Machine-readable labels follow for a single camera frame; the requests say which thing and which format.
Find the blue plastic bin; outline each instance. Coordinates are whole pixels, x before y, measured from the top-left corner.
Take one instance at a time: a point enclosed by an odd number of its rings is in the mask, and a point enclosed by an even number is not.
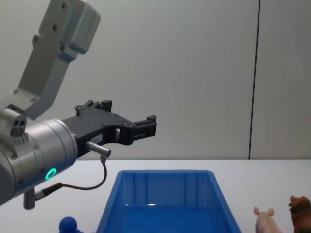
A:
[[[118,173],[97,233],[241,233],[214,174]]]

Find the black bracket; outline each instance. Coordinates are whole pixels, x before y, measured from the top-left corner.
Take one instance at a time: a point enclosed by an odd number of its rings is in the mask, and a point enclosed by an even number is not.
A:
[[[88,153],[85,144],[88,141],[103,145],[119,143],[131,145],[135,140],[154,136],[156,133],[156,116],[146,120],[131,122],[111,112],[112,101],[94,102],[89,100],[75,107],[76,116],[63,122],[75,134],[78,145],[78,157]]]

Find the blue ball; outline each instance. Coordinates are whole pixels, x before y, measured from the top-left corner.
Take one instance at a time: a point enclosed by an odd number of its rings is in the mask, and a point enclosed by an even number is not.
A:
[[[60,233],[77,233],[77,221],[72,217],[65,217],[59,223]]]

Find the toy animal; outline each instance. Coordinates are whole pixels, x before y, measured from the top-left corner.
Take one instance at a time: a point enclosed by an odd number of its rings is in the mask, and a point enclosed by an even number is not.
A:
[[[311,233],[311,205],[305,196],[290,198],[290,212],[294,233]]]
[[[268,212],[260,212],[260,210],[255,207],[254,213],[258,215],[256,219],[256,233],[282,233],[271,218],[271,216],[274,215],[274,209],[270,208]]]

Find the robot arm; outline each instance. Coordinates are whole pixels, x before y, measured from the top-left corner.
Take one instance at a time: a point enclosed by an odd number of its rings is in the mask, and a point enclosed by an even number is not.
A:
[[[106,143],[130,145],[154,136],[156,116],[131,122],[111,112],[112,101],[76,106],[76,116],[27,127],[56,98],[68,65],[88,51],[100,15],[82,0],[51,0],[33,37],[33,52],[20,84],[0,101],[0,205],[24,195],[35,206],[34,187],[74,164],[90,151],[106,158]]]

